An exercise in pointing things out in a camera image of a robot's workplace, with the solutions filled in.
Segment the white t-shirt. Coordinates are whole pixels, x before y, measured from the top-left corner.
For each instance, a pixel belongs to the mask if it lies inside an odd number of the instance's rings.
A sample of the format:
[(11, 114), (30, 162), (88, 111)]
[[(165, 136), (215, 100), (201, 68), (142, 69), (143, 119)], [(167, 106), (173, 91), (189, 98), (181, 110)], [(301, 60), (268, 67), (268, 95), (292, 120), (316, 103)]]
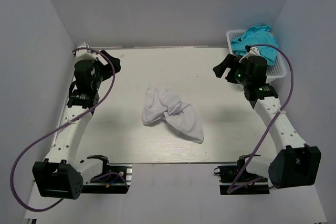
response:
[(188, 141), (202, 144), (202, 121), (194, 107), (184, 102), (170, 86), (149, 86), (145, 91), (142, 123), (151, 126), (160, 121), (169, 125)]

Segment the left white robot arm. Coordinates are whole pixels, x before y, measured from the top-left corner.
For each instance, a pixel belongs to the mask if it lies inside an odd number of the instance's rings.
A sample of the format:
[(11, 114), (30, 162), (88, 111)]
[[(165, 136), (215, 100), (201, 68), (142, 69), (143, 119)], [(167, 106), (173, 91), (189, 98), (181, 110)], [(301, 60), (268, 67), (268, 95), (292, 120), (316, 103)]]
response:
[(85, 128), (99, 103), (101, 83), (121, 70), (120, 59), (100, 51), (109, 63), (103, 63), (91, 50), (76, 53), (74, 80), (68, 91), (61, 123), (53, 145), (42, 162), (33, 165), (33, 176), (42, 197), (77, 199), (85, 184), (93, 178), (104, 182), (110, 178), (108, 158), (91, 155), (76, 161), (77, 150)]

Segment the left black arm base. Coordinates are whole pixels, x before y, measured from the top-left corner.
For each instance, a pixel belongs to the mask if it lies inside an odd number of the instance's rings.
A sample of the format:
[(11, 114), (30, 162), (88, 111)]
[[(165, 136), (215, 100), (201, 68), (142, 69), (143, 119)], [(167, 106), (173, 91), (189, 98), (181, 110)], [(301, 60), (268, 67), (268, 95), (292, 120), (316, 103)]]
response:
[(83, 185), (81, 193), (124, 195), (131, 185), (132, 169), (132, 164), (108, 164), (101, 175)]

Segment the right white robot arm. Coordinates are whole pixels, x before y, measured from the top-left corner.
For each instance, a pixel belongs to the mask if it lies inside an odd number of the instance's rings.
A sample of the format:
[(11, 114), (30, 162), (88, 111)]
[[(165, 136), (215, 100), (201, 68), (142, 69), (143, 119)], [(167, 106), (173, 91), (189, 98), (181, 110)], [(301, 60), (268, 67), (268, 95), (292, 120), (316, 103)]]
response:
[(228, 70), (226, 80), (241, 84), (244, 95), (266, 126), (276, 148), (276, 157), (268, 159), (253, 151), (242, 155), (236, 164), (222, 165), (214, 169), (220, 182), (229, 192), (237, 190), (250, 194), (266, 187), (266, 182), (279, 188), (311, 186), (316, 181), (321, 152), (308, 145), (294, 129), (280, 104), (278, 93), (266, 82), (267, 62), (261, 56), (239, 59), (228, 54), (213, 71), (221, 78)]

